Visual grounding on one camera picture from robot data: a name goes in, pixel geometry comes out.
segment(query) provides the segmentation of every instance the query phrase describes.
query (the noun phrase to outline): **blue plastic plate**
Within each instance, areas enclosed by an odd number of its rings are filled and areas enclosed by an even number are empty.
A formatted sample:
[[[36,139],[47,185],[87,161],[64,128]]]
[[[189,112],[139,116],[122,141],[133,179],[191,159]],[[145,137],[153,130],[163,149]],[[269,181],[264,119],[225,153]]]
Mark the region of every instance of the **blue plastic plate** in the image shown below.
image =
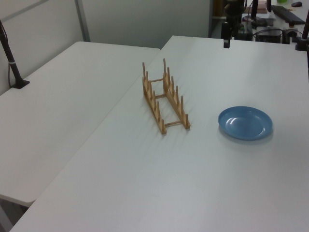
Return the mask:
[[[256,140],[268,136],[272,121],[263,111],[247,106],[235,106],[223,110],[218,122],[228,135],[242,140]]]

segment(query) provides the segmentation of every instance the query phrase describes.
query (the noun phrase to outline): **black keyboard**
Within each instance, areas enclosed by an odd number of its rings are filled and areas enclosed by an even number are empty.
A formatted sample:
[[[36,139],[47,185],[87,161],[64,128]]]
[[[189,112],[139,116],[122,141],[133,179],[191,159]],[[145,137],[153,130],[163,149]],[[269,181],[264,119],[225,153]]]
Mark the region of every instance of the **black keyboard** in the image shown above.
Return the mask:
[[[283,6],[271,6],[271,9],[277,16],[289,23],[290,26],[305,24],[304,20],[300,19]]]

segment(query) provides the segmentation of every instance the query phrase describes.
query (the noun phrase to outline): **plate rim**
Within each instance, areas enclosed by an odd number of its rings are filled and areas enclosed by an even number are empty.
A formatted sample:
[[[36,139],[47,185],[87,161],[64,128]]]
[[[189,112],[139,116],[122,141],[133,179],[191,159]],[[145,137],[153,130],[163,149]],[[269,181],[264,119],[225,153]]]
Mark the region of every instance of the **plate rim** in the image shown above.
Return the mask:
[[[254,110],[254,111],[261,112],[261,113],[264,114],[266,117],[268,117],[268,119],[269,119],[269,121],[270,121],[270,128],[271,128],[271,129],[270,129],[267,133],[261,133],[261,134],[255,136],[255,137],[241,137],[241,136],[237,136],[237,135],[235,135],[235,134],[230,133],[229,131],[227,131],[227,130],[225,129],[225,127],[223,127],[223,126],[221,125],[221,123],[220,123],[220,118],[224,115],[224,113],[225,113],[226,111],[231,110],[231,109],[237,109],[237,108],[252,109],[252,110]],[[229,108],[224,109],[224,110],[219,114],[219,116],[218,116],[218,123],[219,123],[220,128],[221,128],[227,135],[229,135],[229,136],[231,136],[231,137],[233,137],[233,138],[236,138],[236,139],[240,139],[240,140],[258,140],[258,139],[262,139],[262,138],[265,138],[265,137],[267,137],[268,135],[270,135],[270,134],[272,133],[272,131],[273,131],[273,122],[272,122],[271,117],[270,117],[268,114],[266,114],[264,111],[259,110],[259,109],[254,108],[254,107],[250,107],[250,106],[232,106],[232,107],[229,107]]]

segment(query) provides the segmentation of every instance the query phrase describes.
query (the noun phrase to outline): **desk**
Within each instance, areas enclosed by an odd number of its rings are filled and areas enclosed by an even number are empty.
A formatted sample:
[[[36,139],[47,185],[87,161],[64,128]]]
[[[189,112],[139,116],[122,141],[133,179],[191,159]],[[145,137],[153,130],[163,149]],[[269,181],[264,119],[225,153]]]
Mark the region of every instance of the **desk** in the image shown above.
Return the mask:
[[[306,231],[306,53],[231,43],[173,36],[147,71],[161,77],[166,58],[191,129],[161,135],[140,77],[12,232]],[[235,105],[268,113],[274,132],[251,142],[225,135],[217,117]]]
[[[0,96],[0,198],[30,206],[159,49],[79,42]]]

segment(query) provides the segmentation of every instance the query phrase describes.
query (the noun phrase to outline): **computer mouse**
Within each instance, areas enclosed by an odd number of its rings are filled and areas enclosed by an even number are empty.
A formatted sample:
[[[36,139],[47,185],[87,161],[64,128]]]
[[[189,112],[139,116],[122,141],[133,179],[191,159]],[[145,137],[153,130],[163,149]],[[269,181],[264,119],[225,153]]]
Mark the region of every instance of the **computer mouse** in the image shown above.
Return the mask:
[[[303,3],[301,1],[297,1],[297,2],[294,2],[294,3],[291,4],[291,6],[293,6],[293,7],[300,7],[302,5],[303,5]]]

